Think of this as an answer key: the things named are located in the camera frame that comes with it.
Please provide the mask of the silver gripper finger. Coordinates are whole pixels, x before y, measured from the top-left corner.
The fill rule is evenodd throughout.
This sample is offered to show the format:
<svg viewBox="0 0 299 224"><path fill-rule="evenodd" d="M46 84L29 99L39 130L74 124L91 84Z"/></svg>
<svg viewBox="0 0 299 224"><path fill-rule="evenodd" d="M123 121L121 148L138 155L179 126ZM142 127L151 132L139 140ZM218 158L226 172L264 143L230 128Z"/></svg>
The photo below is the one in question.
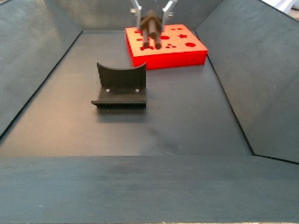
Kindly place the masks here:
<svg viewBox="0 0 299 224"><path fill-rule="evenodd" d="M131 4L134 5L134 8L131 9L131 13L135 15L137 28L141 28L141 23L142 23L142 6L141 6L138 0L131 0Z"/></svg>
<svg viewBox="0 0 299 224"><path fill-rule="evenodd" d="M173 15L174 7L178 3L178 0L170 0L166 6L163 7L163 15L162 15L162 30L165 30L166 22L170 16Z"/></svg>

